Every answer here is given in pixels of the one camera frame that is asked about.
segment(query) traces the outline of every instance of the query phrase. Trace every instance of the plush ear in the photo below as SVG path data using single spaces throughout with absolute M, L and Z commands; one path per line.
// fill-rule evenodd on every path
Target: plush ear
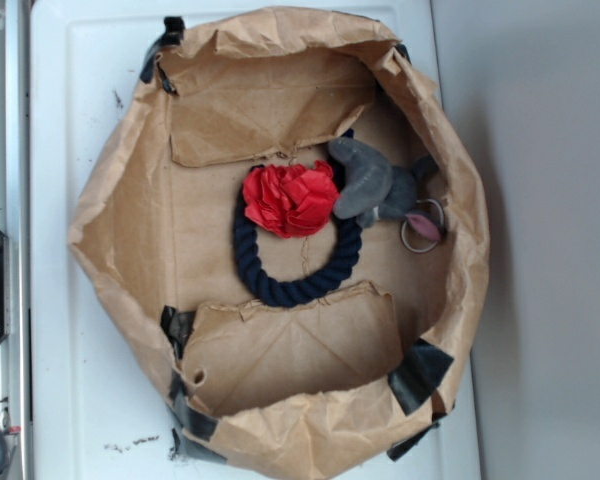
M 328 148 L 331 157 L 344 166 L 346 177 L 333 214 L 346 219 L 380 205 L 391 189 L 393 174 L 389 160 L 353 138 L 335 138 Z
M 436 222 L 431 215 L 421 210 L 411 210 L 407 213 L 407 222 L 411 228 L 427 240 L 439 242 L 442 240 L 444 227 Z

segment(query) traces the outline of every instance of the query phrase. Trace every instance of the metal frame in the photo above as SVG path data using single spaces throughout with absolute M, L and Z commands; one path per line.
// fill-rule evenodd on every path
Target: metal frame
M 5 325 L 0 345 L 0 427 L 12 431 L 4 478 L 32 478 L 29 336 L 29 0 L 0 0 L 0 230 Z

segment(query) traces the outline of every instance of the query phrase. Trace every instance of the white tabletop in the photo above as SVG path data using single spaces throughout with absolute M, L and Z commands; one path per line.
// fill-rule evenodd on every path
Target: white tabletop
M 277 2 L 38 0 L 32 15 L 31 234 L 35 476 L 40 479 L 263 478 L 177 456 L 172 418 L 67 249 L 80 191 L 124 114 L 162 18 L 187 27 Z M 365 15 L 402 36 L 437 80 L 425 0 L 334 0 L 303 6 Z M 479 480 L 469 371 L 457 409 L 396 463 L 379 456 L 342 480 Z

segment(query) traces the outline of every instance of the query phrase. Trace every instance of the black duct tape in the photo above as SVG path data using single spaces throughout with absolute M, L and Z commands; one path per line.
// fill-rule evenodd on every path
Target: black duct tape
M 388 376 L 389 387 L 405 415 L 410 415 L 440 386 L 453 357 L 420 339 Z
M 395 444 L 393 447 L 391 447 L 389 450 L 387 450 L 387 456 L 394 462 L 397 462 L 404 455 L 406 455 L 409 450 L 411 450 L 418 443 L 420 443 L 420 440 L 422 440 L 427 433 L 429 433 L 434 428 L 438 428 L 439 426 L 440 426 L 439 423 L 434 423 L 433 425 L 424 429 L 422 432 L 418 433 L 417 435 L 414 435 L 411 438 L 407 438 L 406 440 L 403 440 L 402 442 Z
M 173 307 L 165 306 L 160 317 L 160 327 L 173 346 L 173 353 L 178 360 L 182 359 L 184 347 L 193 332 L 193 321 L 196 312 L 179 312 Z
M 173 413 L 184 428 L 194 437 L 209 441 L 216 431 L 218 419 L 198 412 L 187 405 L 185 386 L 177 372 L 173 372 L 169 397 L 173 400 Z
M 399 43 L 396 45 L 396 50 L 398 50 L 398 53 L 402 55 L 407 62 L 411 63 L 411 58 L 409 58 L 409 50 L 407 50 L 407 47 L 404 44 Z
M 177 455 L 186 455 L 187 457 L 195 458 L 197 460 L 218 463 L 220 465 L 225 465 L 227 463 L 227 459 L 222 455 L 186 437 L 184 433 L 182 433 L 182 425 L 179 420 L 177 418 L 175 418 L 175 420 L 178 424 L 178 428 L 174 428 L 171 432 L 173 434 L 174 445 L 169 456 L 170 459 L 173 460 Z
M 142 72 L 140 72 L 140 80 L 144 83 L 150 83 L 153 78 L 153 63 L 156 54 L 164 47 L 180 45 L 184 38 L 184 20 L 182 20 L 182 17 L 166 17 L 164 27 L 165 32 L 151 45 L 144 57 Z

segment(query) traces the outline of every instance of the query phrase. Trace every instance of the pink ear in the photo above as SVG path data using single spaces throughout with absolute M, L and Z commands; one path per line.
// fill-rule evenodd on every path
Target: pink ear
M 411 228 L 422 235 L 427 240 L 439 242 L 442 240 L 442 233 L 436 223 L 423 213 L 407 213 L 407 221 Z

